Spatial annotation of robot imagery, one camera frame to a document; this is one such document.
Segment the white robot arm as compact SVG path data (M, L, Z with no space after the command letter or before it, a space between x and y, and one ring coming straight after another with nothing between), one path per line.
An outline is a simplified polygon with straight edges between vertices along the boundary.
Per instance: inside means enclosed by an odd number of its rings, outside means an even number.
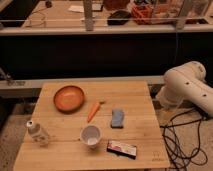
M213 88L205 83L206 69L198 61L190 61L165 72L164 86L156 99L165 109L189 100L213 118Z

